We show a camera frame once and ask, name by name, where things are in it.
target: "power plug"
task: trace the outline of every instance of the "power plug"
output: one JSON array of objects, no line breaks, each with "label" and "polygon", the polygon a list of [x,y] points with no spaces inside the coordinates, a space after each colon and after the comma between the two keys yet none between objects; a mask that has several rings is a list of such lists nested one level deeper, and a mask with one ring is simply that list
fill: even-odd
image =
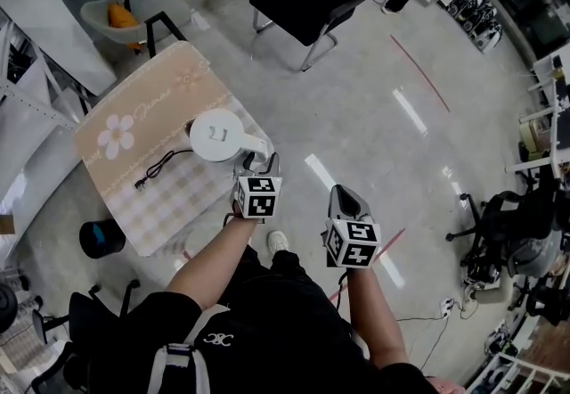
[{"label": "power plug", "polygon": [[449,315],[452,313],[453,304],[455,304],[455,299],[447,298],[442,300],[441,310],[442,310],[443,319],[447,319]]}]

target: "checkered tablecloth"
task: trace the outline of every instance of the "checkered tablecloth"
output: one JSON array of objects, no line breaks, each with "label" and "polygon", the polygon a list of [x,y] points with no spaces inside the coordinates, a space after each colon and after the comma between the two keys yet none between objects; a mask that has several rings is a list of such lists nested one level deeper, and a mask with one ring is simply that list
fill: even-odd
[{"label": "checkered tablecloth", "polygon": [[[266,140],[270,152],[273,151],[267,135],[233,95],[220,107],[234,112],[246,132]],[[189,147],[188,136],[182,132],[145,161],[133,177],[143,178],[146,168],[156,164],[169,150]],[[137,191],[133,182],[125,181],[104,200],[136,251],[141,256],[150,256],[190,232],[192,220],[218,199],[223,196],[229,199],[233,185],[233,162],[211,163],[193,153],[181,153],[157,177],[147,180],[144,189]]]}]

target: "white flower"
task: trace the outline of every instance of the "white flower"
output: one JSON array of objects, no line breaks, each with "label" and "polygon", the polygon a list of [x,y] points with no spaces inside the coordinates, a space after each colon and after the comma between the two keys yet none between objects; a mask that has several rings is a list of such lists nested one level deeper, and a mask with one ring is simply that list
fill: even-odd
[{"label": "white flower", "polygon": [[127,130],[133,125],[134,120],[130,115],[125,115],[120,121],[118,115],[110,115],[107,118],[107,128],[97,137],[97,143],[100,147],[107,145],[105,152],[107,159],[114,160],[117,158],[119,146],[125,150],[130,149],[134,144],[134,137]]}]

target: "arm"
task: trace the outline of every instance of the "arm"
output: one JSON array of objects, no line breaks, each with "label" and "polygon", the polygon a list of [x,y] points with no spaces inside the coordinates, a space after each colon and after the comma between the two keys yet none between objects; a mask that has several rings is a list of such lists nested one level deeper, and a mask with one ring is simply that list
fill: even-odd
[{"label": "arm", "polygon": [[190,297],[202,310],[213,307],[232,279],[256,226],[256,219],[232,219],[176,273],[167,291]]},{"label": "arm", "polygon": [[371,268],[355,269],[348,276],[348,295],[352,326],[368,345],[370,361],[379,369],[407,363],[400,326]]}]

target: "black t-shirt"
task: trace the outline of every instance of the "black t-shirt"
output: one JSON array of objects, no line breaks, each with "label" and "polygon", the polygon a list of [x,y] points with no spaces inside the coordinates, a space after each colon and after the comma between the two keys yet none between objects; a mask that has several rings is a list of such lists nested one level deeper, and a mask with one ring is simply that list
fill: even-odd
[{"label": "black t-shirt", "polygon": [[[413,365],[372,366],[353,343],[350,325],[315,283],[268,275],[246,283],[228,306],[194,342],[212,394],[435,393]],[[100,345],[89,392],[146,393],[156,351],[184,342],[200,315],[196,302],[182,294],[151,294]],[[191,393],[193,387],[178,392]]]}]

